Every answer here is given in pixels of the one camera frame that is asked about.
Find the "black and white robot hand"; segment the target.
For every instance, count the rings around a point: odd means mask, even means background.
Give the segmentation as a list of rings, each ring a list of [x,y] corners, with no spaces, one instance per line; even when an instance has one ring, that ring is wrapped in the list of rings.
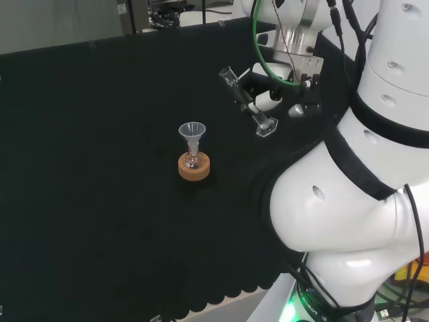
[[[292,100],[288,109],[291,118],[318,117],[322,112],[319,74],[301,74],[297,86],[278,85],[260,63],[255,63],[238,78],[237,86],[236,104],[252,115],[275,109],[288,95]]]

